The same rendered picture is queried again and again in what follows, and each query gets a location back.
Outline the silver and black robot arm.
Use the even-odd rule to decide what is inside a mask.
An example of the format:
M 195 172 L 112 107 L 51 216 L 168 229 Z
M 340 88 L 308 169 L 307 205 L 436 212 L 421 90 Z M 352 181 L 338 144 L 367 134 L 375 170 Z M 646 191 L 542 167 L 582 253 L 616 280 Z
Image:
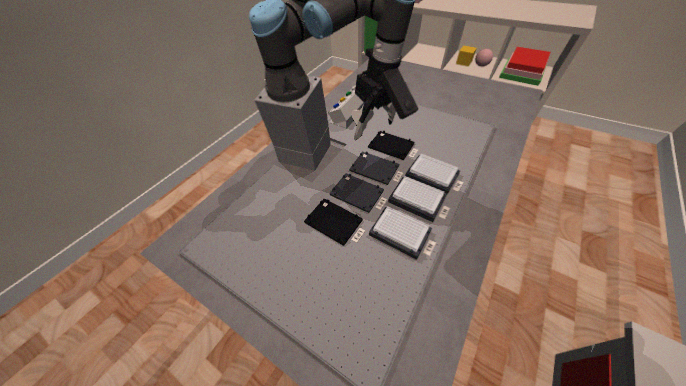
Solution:
M 415 1 L 259 2 L 251 9 L 249 19 L 265 65 L 265 89 L 269 98 L 291 102 L 306 95 L 310 89 L 309 79 L 297 59 L 295 46 L 312 36 L 317 39 L 328 37 L 362 16 L 378 22 L 373 57 L 384 63 L 398 62 Z M 379 79 L 400 119 L 418 111 L 398 68 L 384 71 Z

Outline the grey operator panel with coloured keys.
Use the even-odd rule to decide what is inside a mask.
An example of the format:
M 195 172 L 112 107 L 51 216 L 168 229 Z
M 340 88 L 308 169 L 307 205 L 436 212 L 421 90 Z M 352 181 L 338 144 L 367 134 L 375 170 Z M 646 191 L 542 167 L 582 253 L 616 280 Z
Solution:
M 331 120 L 329 123 L 348 128 L 354 121 L 351 114 L 353 110 L 361 110 L 365 102 L 355 95 L 355 87 L 352 87 L 340 101 L 328 112 Z

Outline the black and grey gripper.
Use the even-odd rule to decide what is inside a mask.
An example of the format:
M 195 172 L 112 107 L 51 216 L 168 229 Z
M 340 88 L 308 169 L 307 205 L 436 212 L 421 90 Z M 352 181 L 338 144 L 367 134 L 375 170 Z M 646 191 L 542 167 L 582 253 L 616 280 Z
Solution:
M 401 64 L 402 56 L 398 62 L 384 63 L 373 57 L 373 48 L 366 49 L 365 55 L 369 57 L 367 70 L 363 71 L 362 74 L 357 75 L 355 94 L 365 103 L 361 110 L 353 110 L 351 114 L 354 122 L 357 125 L 354 140 L 357 140 L 362 136 L 367 123 L 374 115 L 374 107 L 377 109 L 383 107 L 387 111 L 390 125 L 392 124 L 396 114 L 385 88 L 379 79 L 379 75 L 383 71 L 398 68 Z

